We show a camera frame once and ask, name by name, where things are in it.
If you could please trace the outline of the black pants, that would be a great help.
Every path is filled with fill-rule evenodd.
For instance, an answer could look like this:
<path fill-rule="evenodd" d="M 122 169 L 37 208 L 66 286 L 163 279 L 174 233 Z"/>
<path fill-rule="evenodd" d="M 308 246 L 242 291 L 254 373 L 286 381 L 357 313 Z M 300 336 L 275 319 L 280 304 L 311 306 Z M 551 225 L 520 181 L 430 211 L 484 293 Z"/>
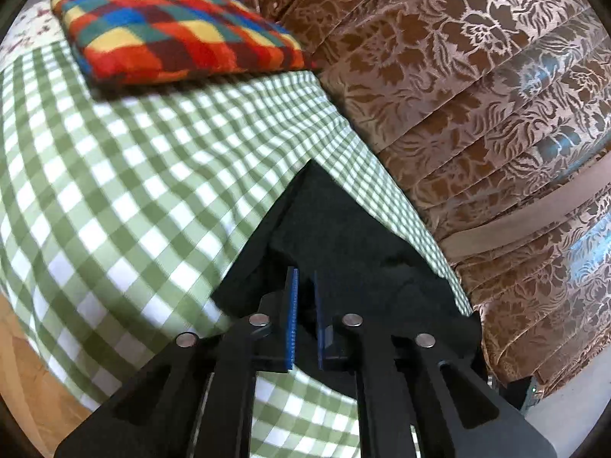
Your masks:
<path fill-rule="evenodd" d="M 265 214 L 211 298 L 232 318 L 244 318 L 285 285 L 291 267 L 300 280 L 296 365 L 314 381 L 355 395 L 348 373 L 323 371 L 315 359 L 317 300 L 337 313 L 380 319 L 393 329 L 414 321 L 486 377 L 478 315 L 463 315 L 448 279 L 314 161 Z"/>

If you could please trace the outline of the green white checkered bedsheet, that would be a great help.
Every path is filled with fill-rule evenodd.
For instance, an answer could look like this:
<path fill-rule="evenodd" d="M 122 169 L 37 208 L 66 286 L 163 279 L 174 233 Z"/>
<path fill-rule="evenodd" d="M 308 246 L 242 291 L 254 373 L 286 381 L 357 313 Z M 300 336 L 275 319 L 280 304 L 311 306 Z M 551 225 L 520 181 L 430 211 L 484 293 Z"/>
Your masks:
<path fill-rule="evenodd" d="M 32 350 L 95 410 L 184 331 L 229 327 L 214 299 L 309 162 L 425 259 L 439 336 L 482 328 L 403 191 L 314 73 L 129 88 L 89 85 L 64 42 L 1 71 L 1 290 Z"/>

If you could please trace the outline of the brown floral curtain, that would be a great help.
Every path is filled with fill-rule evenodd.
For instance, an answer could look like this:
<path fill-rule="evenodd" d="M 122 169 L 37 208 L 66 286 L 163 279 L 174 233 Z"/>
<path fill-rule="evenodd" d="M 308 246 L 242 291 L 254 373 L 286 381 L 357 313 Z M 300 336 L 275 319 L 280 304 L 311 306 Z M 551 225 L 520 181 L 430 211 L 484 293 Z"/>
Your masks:
<path fill-rule="evenodd" d="M 589 0 L 242 0 L 289 30 L 407 194 L 499 382 L 610 342 L 610 34 Z"/>

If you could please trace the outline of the colourful plaid folded blanket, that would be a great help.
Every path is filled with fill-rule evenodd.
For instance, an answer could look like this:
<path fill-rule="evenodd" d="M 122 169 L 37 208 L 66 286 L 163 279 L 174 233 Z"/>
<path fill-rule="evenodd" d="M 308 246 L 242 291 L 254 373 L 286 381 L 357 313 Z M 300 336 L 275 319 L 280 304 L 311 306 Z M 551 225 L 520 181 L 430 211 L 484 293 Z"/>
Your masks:
<path fill-rule="evenodd" d="M 240 0 L 51 0 L 84 75 L 99 86 L 304 70 L 286 29 Z"/>

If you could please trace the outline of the white floral pillow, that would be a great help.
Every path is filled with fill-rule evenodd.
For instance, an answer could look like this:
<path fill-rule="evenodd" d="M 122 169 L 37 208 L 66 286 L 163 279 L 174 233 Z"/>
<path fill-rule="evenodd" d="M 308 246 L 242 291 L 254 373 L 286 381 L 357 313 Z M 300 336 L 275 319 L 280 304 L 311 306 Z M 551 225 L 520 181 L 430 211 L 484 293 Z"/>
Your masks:
<path fill-rule="evenodd" d="M 0 68 L 5 70 L 26 53 L 59 42 L 64 32 L 48 0 L 21 10 L 1 42 Z"/>

